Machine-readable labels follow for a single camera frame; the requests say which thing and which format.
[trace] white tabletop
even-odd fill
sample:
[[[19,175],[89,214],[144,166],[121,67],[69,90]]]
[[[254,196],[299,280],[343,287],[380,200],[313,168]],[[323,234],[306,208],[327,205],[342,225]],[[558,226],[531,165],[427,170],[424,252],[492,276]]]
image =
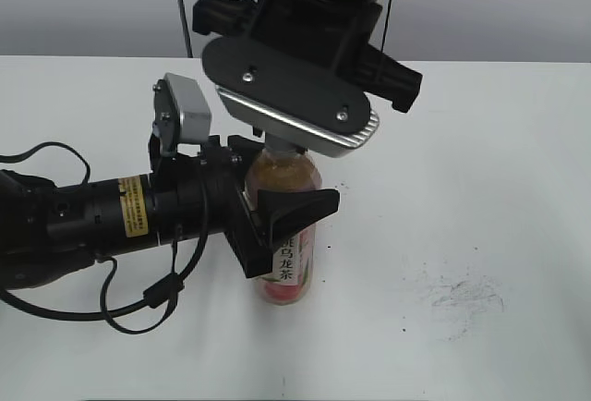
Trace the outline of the white tabletop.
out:
[[[215,236],[151,334],[0,305],[0,398],[588,400],[591,65],[410,66],[425,81],[409,115],[375,101],[382,126],[365,148],[316,157],[342,207],[320,225],[301,302],[258,300]],[[0,57],[0,152],[61,140],[94,180],[148,173],[151,85],[166,71],[199,80],[212,131],[250,134],[199,61]],[[55,149],[16,169],[59,185],[83,172]],[[136,300],[170,258],[169,248],[122,258],[111,304]],[[19,294],[96,310],[108,270]]]

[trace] gray wall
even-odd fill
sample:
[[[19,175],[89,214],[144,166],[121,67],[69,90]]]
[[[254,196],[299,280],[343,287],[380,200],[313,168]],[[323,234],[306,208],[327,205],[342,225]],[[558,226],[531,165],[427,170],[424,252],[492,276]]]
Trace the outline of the gray wall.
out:
[[[192,40],[199,54],[207,39]],[[386,49],[402,60],[588,62],[591,0],[395,0]],[[0,55],[184,53],[176,0],[0,0]]]

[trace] bolt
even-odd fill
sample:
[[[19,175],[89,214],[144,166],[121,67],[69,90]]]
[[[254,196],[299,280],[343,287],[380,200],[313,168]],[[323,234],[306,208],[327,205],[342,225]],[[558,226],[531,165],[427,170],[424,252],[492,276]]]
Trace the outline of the bolt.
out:
[[[346,122],[349,120],[349,114],[345,112],[345,110],[341,110],[336,114],[336,119],[341,122]]]
[[[255,75],[247,71],[244,75],[242,75],[242,80],[248,83],[253,82],[255,80]]]

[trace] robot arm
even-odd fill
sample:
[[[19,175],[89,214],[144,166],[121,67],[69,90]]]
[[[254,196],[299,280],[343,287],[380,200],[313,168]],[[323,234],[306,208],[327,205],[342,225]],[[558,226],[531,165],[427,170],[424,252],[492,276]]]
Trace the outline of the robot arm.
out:
[[[256,133],[336,157],[365,144],[378,128],[364,91],[389,99],[400,112],[419,92],[420,74],[368,43],[380,12],[376,0],[199,0],[193,30],[221,35],[202,61],[230,115]],[[165,320],[209,233],[223,232],[246,277],[254,277],[271,270],[272,254],[287,238],[338,210],[338,192],[319,190],[260,191],[251,211],[244,178],[263,146],[233,136],[223,147],[219,137],[210,137],[211,113],[195,81],[170,74],[160,79],[154,111],[147,175],[90,183],[85,162],[80,185],[57,188],[45,178],[0,171],[5,303],[44,318],[115,326],[114,317],[168,301]],[[181,143],[200,145],[199,155],[178,153]],[[14,164],[40,148],[0,157],[0,163]],[[193,237],[199,244],[185,270],[173,269],[136,304],[105,308],[115,256],[169,243],[175,251],[177,242]],[[115,265],[103,286],[101,312],[36,308],[7,291],[42,286],[97,261]]]

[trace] plastic bottle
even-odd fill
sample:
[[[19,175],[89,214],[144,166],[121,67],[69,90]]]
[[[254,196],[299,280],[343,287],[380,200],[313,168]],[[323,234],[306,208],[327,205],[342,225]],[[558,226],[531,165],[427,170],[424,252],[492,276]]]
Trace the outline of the plastic bottle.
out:
[[[267,135],[265,149],[250,167],[246,179],[247,198],[257,206],[260,189],[269,191],[311,191],[321,187],[320,173],[312,160],[300,154],[296,146]],[[292,304],[309,289],[316,225],[312,225],[287,241],[273,255],[273,271],[255,278],[255,288],[268,302]]]

